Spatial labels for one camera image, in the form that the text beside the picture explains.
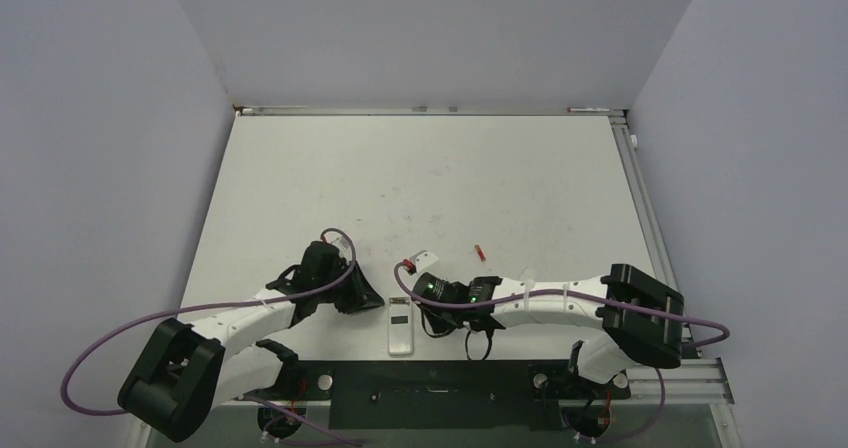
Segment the red orange battery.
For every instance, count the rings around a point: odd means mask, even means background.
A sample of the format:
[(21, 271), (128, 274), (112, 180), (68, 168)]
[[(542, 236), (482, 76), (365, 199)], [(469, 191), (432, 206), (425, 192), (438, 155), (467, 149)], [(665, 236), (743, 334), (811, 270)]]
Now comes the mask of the red orange battery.
[(479, 260), (480, 260), (481, 262), (486, 262), (487, 258), (486, 258), (485, 254), (484, 254), (484, 251), (482, 250), (482, 248), (481, 248), (481, 246), (480, 246), (479, 244), (478, 244), (478, 245), (474, 245), (474, 250), (475, 250), (475, 253), (477, 254), (477, 256), (478, 256)]

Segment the white red remote control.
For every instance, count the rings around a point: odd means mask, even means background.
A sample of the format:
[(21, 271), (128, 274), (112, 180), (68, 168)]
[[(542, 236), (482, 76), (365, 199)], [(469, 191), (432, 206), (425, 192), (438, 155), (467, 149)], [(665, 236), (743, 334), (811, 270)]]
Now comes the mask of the white red remote control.
[(390, 357), (405, 357), (413, 354), (413, 321), (411, 299), (409, 304), (390, 304), (388, 302), (387, 352)]

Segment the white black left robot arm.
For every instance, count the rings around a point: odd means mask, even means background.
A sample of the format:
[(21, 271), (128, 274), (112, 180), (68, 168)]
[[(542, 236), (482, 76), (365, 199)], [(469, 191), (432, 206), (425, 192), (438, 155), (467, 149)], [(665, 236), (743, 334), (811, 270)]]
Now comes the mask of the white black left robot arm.
[(299, 263), (251, 299), (189, 323), (159, 323), (118, 392), (118, 405), (173, 442), (193, 435), (219, 405), (257, 390), (274, 398), (296, 389), (297, 354), (272, 340), (321, 304), (355, 315), (384, 299), (354, 257), (314, 241)]

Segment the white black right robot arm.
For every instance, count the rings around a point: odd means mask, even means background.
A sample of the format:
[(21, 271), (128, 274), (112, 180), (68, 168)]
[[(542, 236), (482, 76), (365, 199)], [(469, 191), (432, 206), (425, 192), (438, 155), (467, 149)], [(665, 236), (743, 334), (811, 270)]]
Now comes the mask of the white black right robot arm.
[(675, 369), (682, 361), (683, 296), (629, 264), (567, 282), (482, 276), (461, 283), (423, 273), (403, 290), (426, 312), (473, 332), (522, 325), (586, 330), (572, 344), (564, 371), (567, 387), (579, 396), (637, 365)]

